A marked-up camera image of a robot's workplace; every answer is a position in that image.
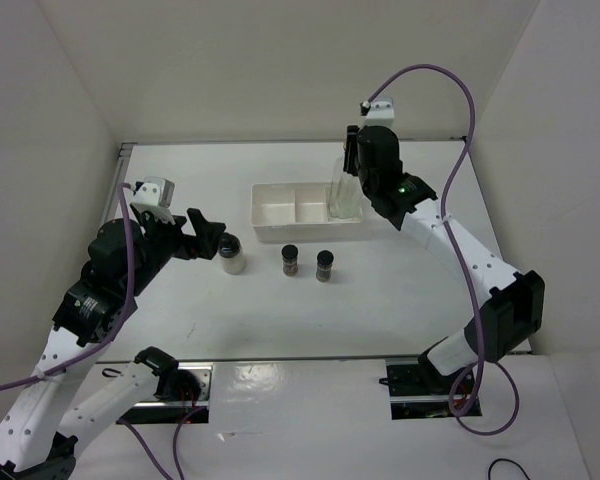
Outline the white powder jar black lid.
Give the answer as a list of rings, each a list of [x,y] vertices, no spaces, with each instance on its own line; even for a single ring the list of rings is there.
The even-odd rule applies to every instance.
[[[228,274],[240,274],[246,266],[240,240],[230,233],[223,233],[220,236],[218,255],[223,270]]]

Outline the glass oil bottle gold spout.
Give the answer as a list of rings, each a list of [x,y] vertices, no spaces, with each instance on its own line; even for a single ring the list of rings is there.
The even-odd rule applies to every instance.
[[[338,210],[341,219],[357,217],[361,208],[361,187],[357,176],[344,173],[338,189]]]

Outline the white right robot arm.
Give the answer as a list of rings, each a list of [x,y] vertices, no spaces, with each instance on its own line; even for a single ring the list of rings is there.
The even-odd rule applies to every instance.
[[[418,357],[416,378],[423,389],[447,391],[464,368],[499,361],[540,329],[544,280],[491,252],[443,209],[432,187],[404,171],[391,129],[349,126],[344,171],[359,181],[379,216],[419,241],[468,288],[473,318]]]

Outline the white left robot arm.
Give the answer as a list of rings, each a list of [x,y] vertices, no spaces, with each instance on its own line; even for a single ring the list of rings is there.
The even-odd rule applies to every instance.
[[[178,361],[156,347],[140,351],[106,387],[73,400],[135,299],[173,258],[212,259],[226,226],[190,208],[162,222],[152,213],[111,220],[89,244],[80,279],[65,294],[32,375],[0,422],[0,479],[66,479],[86,447],[137,402],[199,388]]]

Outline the white three-compartment organizer tray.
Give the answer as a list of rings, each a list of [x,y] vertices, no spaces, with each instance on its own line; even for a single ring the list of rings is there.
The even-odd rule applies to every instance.
[[[263,243],[355,240],[363,236],[361,208],[352,218],[332,217],[330,184],[325,182],[255,184],[251,225]]]

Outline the spice jar black lid left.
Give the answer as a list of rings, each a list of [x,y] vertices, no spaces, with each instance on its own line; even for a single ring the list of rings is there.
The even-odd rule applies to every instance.
[[[298,273],[298,248],[293,244],[287,244],[281,249],[282,271],[288,277]]]

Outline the spice jar black lid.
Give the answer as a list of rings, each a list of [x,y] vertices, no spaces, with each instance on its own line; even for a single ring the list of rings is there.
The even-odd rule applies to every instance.
[[[316,257],[316,279],[319,282],[328,282],[331,279],[334,255],[329,250],[322,250]]]
[[[288,277],[298,273],[298,248],[293,244],[287,244],[281,249],[282,271]]]

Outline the spice jar black lid right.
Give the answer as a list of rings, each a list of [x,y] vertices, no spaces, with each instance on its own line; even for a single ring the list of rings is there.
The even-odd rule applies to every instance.
[[[319,282],[328,282],[331,279],[334,255],[329,250],[322,250],[316,257],[316,279]]]

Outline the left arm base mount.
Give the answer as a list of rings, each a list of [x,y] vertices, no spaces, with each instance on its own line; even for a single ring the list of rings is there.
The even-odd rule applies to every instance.
[[[187,423],[207,423],[212,374],[211,364],[182,363],[174,380],[158,396],[136,403],[122,419],[132,425],[178,424],[193,413]]]

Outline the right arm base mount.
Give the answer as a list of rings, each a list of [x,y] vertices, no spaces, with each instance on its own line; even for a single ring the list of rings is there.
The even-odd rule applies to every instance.
[[[423,367],[418,356],[394,356],[385,359],[378,383],[387,390],[393,420],[429,420],[453,417],[449,394],[454,379]]]

